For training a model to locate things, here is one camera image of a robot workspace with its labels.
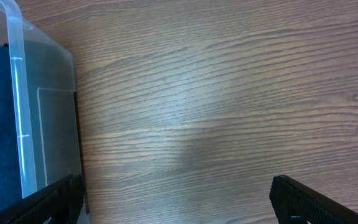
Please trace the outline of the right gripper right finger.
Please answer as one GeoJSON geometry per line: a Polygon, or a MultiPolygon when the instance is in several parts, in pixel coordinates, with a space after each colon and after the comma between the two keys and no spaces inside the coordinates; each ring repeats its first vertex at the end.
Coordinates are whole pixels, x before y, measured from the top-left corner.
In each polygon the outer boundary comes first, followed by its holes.
{"type": "Polygon", "coordinates": [[[287,175],[273,178],[269,199],[279,224],[358,224],[358,213],[287,175]]]}

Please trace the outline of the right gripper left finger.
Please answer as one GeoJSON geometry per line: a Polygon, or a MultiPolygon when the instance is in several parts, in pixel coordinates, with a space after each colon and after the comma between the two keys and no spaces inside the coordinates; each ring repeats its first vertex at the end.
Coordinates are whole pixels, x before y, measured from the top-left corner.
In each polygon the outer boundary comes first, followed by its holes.
{"type": "Polygon", "coordinates": [[[0,224],[74,224],[83,208],[84,197],[83,176],[70,174],[0,211],[0,224]]]}

